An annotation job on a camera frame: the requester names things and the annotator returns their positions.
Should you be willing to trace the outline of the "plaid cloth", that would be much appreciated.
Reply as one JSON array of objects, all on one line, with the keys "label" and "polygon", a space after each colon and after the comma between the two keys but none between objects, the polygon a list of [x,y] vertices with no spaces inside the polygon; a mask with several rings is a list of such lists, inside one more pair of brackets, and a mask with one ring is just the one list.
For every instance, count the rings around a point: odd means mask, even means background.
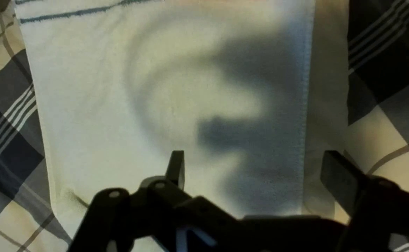
[{"label": "plaid cloth", "polygon": [[[0,252],[65,252],[16,0],[0,12]],[[409,191],[409,0],[347,0],[347,126],[357,167]]]}]

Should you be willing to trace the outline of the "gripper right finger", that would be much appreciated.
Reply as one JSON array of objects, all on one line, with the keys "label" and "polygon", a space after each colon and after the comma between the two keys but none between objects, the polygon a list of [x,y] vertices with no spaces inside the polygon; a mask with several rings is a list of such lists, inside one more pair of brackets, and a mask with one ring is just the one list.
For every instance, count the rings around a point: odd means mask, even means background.
[{"label": "gripper right finger", "polygon": [[409,241],[409,192],[363,173],[335,150],[324,152],[320,178],[349,216],[336,252],[392,252],[392,234]]}]

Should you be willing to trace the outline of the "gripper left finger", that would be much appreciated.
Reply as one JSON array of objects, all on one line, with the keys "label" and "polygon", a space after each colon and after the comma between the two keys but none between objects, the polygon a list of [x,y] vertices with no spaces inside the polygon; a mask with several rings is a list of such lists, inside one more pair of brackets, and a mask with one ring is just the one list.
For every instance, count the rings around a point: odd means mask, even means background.
[{"label": "gripper left finger", "polygon": [[97,193],[68,252],[131,252],[146,237],[164,252],[241,252],[241,223],[185,193],[184,174],[184,151],[174,150],[166,174],[144,179],[135,193]]}]

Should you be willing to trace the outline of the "white towel with blue stripes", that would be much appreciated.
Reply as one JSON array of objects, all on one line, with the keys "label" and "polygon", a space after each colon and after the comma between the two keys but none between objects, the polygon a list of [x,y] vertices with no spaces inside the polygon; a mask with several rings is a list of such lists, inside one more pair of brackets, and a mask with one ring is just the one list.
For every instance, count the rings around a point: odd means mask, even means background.
[{"label": "white towel with blue stripes", "polygon": [[345,220],[323,187],[347,126],[347,0],[15,2],[56,219],[185,153],[184,190],[236,217]]}]

